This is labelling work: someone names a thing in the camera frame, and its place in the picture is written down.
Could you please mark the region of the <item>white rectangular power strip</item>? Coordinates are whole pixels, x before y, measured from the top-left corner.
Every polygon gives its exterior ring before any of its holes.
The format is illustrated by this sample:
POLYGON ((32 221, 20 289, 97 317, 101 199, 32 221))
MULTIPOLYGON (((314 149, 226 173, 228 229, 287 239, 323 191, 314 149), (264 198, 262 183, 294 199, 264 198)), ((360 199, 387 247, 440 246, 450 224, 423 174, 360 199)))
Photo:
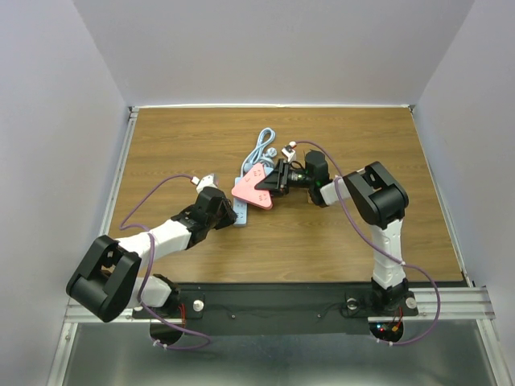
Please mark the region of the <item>white rectangular power strip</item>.
POLYGON ((238 199, 236 196, 233 197, 233 210, 235 211, 237 218, 233 224, 235 227, 244 227, 247 225, 248 217, 248 204, 247 202, 238 199))

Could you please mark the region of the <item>pink triangular power strip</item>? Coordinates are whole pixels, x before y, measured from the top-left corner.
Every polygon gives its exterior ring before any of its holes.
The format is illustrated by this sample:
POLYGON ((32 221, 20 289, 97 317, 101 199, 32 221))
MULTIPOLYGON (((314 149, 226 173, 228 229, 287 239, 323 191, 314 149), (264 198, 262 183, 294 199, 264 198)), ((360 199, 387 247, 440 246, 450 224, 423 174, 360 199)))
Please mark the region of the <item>pink triangular power strip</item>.
POLYGON ((265 167, 261 163, 253 165, 231 190, 234 198, 261 209, 270 210, 273 207, 271 194, 268 190, 260 190, 257 185, 266 177, 265 167))

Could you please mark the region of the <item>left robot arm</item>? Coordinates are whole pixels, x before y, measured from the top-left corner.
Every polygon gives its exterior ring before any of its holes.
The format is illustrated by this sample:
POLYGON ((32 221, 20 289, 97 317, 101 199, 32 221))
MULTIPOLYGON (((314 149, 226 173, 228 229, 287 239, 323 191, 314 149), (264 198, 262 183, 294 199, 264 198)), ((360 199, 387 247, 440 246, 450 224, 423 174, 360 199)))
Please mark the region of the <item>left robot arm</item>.
POLYGON ((194 204, 156 228, 118 240, 107 235, 96 238, 69 279, 66 293, 103 322, 142 305, 160 316, 172 316, 179 309, 173 285, 158 275, 144 281, 138 276, 140 268, 192 248, 209 231, 229 227, 236 219, 225 193, 205 187, 194 204))

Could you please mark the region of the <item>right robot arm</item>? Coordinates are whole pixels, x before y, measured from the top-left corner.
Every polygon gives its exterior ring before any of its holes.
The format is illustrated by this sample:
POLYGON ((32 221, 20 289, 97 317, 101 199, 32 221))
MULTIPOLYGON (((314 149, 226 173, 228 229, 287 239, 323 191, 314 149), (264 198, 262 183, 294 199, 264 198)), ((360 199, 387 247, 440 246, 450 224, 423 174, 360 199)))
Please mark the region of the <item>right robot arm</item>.
POLYGON ((281 159, 256 188, 272 196, 286 195, 292 187, 304 188, 319 207, 351 199, 371 232, 370 238, 362 236, 373 249, 374 258, 369 306, 380 314, 388 314, 402 304, 409 290, 401 248, 408 195, 380 162, 331 178, 328 160, 319 150, 308 151, 300 167, 281 159))

